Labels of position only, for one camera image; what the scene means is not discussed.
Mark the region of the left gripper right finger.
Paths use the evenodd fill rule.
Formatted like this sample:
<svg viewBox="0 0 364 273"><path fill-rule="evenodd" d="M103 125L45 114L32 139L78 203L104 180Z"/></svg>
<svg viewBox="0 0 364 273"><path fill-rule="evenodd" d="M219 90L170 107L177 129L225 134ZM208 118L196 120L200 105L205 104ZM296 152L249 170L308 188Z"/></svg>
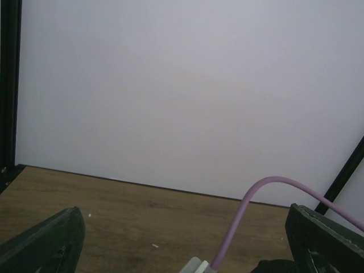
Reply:
<svg viewBox="0 0 364 273"><path fill-rule="evenodd" d="M298 272L363 272L363 236L292 204L285 224Z"/></svg>

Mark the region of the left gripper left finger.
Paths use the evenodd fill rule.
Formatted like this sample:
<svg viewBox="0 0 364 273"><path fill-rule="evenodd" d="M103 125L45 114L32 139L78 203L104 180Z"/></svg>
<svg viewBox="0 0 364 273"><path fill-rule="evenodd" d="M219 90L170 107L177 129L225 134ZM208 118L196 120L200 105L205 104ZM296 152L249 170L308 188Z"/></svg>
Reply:
<svg viewBox="0 0 364 273"><path fill-rule="evenodd" d="M1 244L1 272L75 272L85 239L80 208L66 208Z"/></svg>

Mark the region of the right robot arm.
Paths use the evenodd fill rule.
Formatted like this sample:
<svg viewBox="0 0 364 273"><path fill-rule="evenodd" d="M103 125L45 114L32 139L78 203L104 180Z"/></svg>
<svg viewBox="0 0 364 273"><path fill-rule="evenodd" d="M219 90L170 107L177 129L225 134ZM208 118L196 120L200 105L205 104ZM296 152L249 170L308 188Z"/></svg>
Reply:
<svg viewBox="0 0 364 273"><path fill-rule="evenodd" d="M251 273L297 273L297 267L286 259L261 260Z"/></svg>

